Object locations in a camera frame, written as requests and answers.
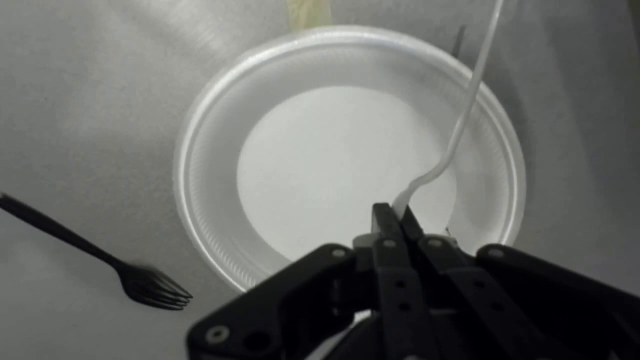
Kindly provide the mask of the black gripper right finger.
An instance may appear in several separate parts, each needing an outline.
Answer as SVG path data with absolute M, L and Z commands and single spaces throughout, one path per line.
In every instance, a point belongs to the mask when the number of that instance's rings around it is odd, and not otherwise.
M 640 360 L 640 297 L 520 249 L 465 253 L 397 217 L 403 307 L 445 360 Z

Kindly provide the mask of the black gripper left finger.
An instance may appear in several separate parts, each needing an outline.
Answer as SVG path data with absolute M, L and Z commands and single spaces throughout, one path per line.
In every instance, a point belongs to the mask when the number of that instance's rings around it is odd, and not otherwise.
M 427 313 L 399 220 L 371 206 L 351 248 L 324 243 L 195 322 L 187 360 L 426 360 Z

